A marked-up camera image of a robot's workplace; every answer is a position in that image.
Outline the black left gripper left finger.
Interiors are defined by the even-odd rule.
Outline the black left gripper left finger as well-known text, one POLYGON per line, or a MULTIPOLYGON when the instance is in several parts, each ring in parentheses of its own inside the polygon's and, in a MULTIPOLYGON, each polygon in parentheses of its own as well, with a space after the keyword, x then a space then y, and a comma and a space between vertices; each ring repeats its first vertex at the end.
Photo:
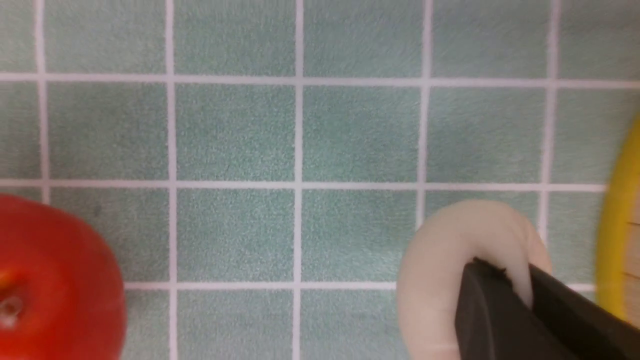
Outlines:
POLYGON ((462 360, 576 360, 514 292, 505 269, 474 258, 464 266, 455 336, 462 360))

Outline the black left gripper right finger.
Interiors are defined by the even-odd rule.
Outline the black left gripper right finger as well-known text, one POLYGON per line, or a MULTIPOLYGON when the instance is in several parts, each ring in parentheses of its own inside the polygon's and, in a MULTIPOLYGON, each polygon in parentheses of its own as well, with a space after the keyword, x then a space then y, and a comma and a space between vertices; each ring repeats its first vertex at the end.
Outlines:
POLYGON ((579 360, 638 360, 639 329, 567 287, 549 273, 529 267, 532 311, 579 360))

